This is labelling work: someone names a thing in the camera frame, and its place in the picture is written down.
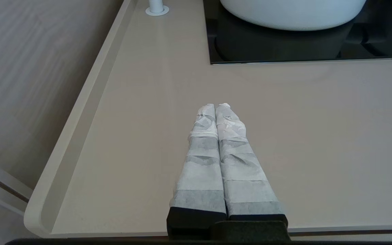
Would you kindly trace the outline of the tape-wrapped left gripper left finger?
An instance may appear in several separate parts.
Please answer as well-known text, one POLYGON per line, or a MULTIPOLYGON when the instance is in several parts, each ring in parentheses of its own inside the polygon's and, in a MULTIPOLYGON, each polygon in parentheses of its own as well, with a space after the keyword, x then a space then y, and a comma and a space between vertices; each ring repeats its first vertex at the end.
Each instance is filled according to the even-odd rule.
POLYGON ((167 216, 170 239, 208 239, 210 227, 227 219, 213 104, 202 106, 167 216))

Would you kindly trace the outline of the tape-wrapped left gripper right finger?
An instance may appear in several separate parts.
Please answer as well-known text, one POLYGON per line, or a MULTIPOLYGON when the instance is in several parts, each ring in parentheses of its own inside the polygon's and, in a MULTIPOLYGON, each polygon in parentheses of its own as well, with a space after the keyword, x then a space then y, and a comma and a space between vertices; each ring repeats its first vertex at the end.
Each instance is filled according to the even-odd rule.
POLYGON ((216 108, 220 167, 228 219, 279 221, 288 219, 246 137, 246 127, 229 104, 216 108))

